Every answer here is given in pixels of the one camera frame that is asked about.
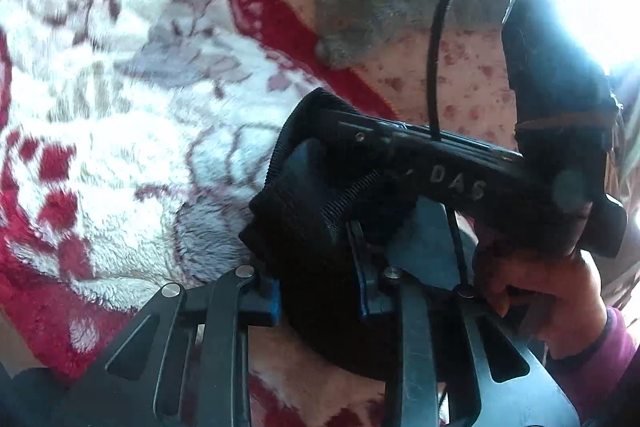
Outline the person's right hand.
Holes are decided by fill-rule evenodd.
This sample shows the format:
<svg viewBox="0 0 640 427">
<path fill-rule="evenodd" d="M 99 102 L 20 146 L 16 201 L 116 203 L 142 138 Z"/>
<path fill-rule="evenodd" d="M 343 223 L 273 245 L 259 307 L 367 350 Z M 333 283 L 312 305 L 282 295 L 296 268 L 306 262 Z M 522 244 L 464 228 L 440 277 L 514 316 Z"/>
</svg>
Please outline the person's right hand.
<svg viewBox="0 0 640 427">
<path fill-rule="evenodd" d="M 475 285 L 504 317 L 517 306 L 534 314 L 529 334 L 547 343 L 561 360 L 584 351 L 602 334 L 608 311 L 601 277 L 588 251 L 544 259 L 535 251 L 502 251 L 500 244 L 478 247 Z"/>
</svg>

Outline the pink sleeve right forearm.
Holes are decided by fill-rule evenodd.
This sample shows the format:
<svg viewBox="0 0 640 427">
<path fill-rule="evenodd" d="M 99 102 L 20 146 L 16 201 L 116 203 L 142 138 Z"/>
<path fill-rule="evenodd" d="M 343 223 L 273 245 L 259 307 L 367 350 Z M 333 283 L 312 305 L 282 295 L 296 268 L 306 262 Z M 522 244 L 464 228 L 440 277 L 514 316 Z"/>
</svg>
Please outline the pink sleeve right forearm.
<svg viewBox="0 0 640 427">
<path fill-rule="evenodd" d="M 600 336 L 578 355 L 551 357 L 547 371 L 574 405 L 581 421 L 603 412 L 624 384 L 639 382 L 639 347 L 627 331 L 623 315 L 608 308 Z"/>
</svg>

